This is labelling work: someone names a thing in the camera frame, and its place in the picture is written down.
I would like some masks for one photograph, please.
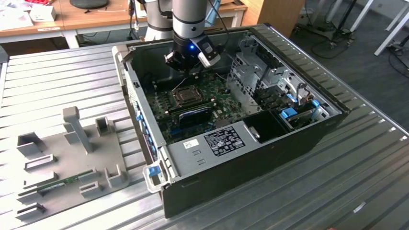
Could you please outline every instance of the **metal stand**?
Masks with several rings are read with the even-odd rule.
[[[409,35],[404,37],[404,39],[400,41],[400,43],[392,44],[388,47],[392,55],[400,61],[400,63],[404,65],[406,69],[409,69],[409,59],[404,56],[398,55],[398,53],[402,52],[404,44],[406,44],[407,41],[409,41]]]
[[[324,1],[320,0],[320,2],[318,3],[318,10],[320,10],[319,9],[319,5],[323,4],[323,2]],[[340,4],[340,2],[342,2],[342,0],[335,2],[335,5],[334,5],[334,7],[332,7],[330,12],[335,12],[336,8],[339,7],[339,6],[336,6],[336,3]],[[319,34],[319,35],[327,37],[327,39],[330,40],[330,43],[334,44],[336,37],[343,33],[342,32],[342,28],[343,28],[346,19],[347,19],[348,15],[350,15],[350,11],[351,11],[355,3],[356,3],[356,0],[352,0],[350,2],[347,10],[346,10],[346,13],[344,13],[344,15],[343,15],[343,17],[340,19],[340,22],[339,22],[334,32],[332,32],[332,30],[331,31],[324,31],[324,28],[314,27],[312,25],[310,25],[310,26],[298,25],[298,27],[311,31],[315,34]],[[324,19],[324,21],[327,21],[327,19],[331,19],[331,18],[332,18],[332,16],[328,15],[327,18]]]
[[[363,20],[363,17],[364,17],[364,15],[366,15],[367,11],[368,11],[368,8],[370,8],[370,6],[371,6],[372,1],[374,1],[374,0],[368,0],[368,1],[367,1],[367,3],[366,3],[366,5],[364,5],[364,7],[363,7],[363,9],[362,9],[362,11],[360,11],[360,13],[359,13],[359,15],[358,15],[356,20],[355,20],[355,22],[352,23],[352,25],[351,25],[351,27],[350,27],[350,29],[348,29],[351,32],[354,32],[355,29],[356,29],[356,27],[359,26],[359,24],[360,24],[360,22],[362,22],[362,20]]]
[[[396,16],[394,17],[394,20],[391,21],[390,25],[387,26],[386,30],[390,30],[394,23],[396,22],[398,18],[402,16],[403,12],[406,11],[407,7],[409,7],[409,0],[407,1],[404,7],[402,8],[402,10],[399,11],[399,13],[396,14]],[[396,32],[402,29],[406,21],[409,20],[409,12],[406,13],[406,15],[403,16],[400,22],[396,24],[394,30],[390,32],[388,36],[386,37],[384,41],[382,42],[380,46],[376,48],[374,55],[378,56],[380,54],[380,52],[383,51],[383,49],[386,48],[386,46],[388,45],[391,39],[394,38]]]

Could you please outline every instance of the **gray floor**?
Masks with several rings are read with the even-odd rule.
[[[315,2],[314,0],[307,0],[307,7],[314,9]],[[330,2],[327,1],[323,9],[328,8]],[[335,14],[335,19],[342,17],[346,6],[347,3],[344,2]],[[346,22],[346,28],[350,28],[360,10],[360,7],[354,7]],[[409,129],[409,108],[406,107],[409,102],[406,97],[409,79],[390,67],[387,50],[378,57],[372,54],[388,34],[384,28],[390,21],[388,18],[370,11],[354,33],[355,40],[351,46],[336,58],[330,60],[316,57],[310,51],[311,45],[324,40],[320,36],[299,31],[291,35],[290,39],[391,119],[404,129]],[[395,39],[402,39],[407,34],[409,32],[404,30],[400,31]],[[316,50],[322,56],[330,56],[336,52],[336,50],[330,51],[326,47]],[[394,57],[391,62],[400,72],[407,72]]]

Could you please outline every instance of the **blue latch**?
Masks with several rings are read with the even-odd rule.
[[[292,97],[292,95],[290,93],[286,94],[286,96],[288,97],[288,99],[291,99],[292,102],[298,102],[298,100]]]
[[[291,117],[292,115],[296,115],[296,112],[292,108],[286,108],[280,111],[280,115],[286,119],[286,118]]]
[[[314,107],[318,107],[319,106],[319,101],[312,100],[312,105],[314,105]]]
[[[149,177],[159,174],[159,166],[153,166],[153,167],[149,167],[147,169],[149,169]]]
[[[141,115],[141,114],[138,114],[138,115],[135,116],[135,120],[137,120],[137,121],[142,120],[142,115]]]

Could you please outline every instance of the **wooden table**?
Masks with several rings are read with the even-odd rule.
[[[55,21],[47,23],[33,22],[33,26],[0,31],[0,43],[18,42],[33,39],[63,36],[63,22],[59,2],[53,2]]]
[[[7,34],[11,30],[0,31],[0,43],[62,36],[69,48],[77,48],[77,35],[129,28],[126,0],[109,0],[106,11],[103,7],[90,10],[86,14],[83,13],[85,10],[69,4],[69,0],[57,0],[53,5],[58,14],[57,21],[53,23],[59,26],[51,25],[53,23],[35,23],[31,26],[33,28],[19,28],[17,29],[18,31],[14,31],[14,34]],[[221,5],[218,12],[222,18],[233,18],[231,27],[237,27],[241,25],[245,10],[245,5],[237,6],[233,3],[227,3]],[[146,17],[138,17],[138,21],[139,27],[147,26]],[[59,27],[59,29],[41,33],[41,31],[37,31],[39,27]],[[35,36],[30,34],[33,30],[37,32]]]

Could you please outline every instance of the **ridged aluminum surface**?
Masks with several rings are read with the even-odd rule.
[[[114,120],[131,178],[127,188],[23,229],[407,229],[404,130],[271,28],[255,29],[352,111],[310,153],[170,219],[142,181],[143,159],[115,82],[111,44],[10,57],[0,78],[0,149],[9,148],[10,136],[29,130],[41,129],[39,136],[61,132],[61,108],[75,105],[82,125],[98,116]],[[13,151],[0,153],[1,229],[18,225],[10,211],[17,160]]]

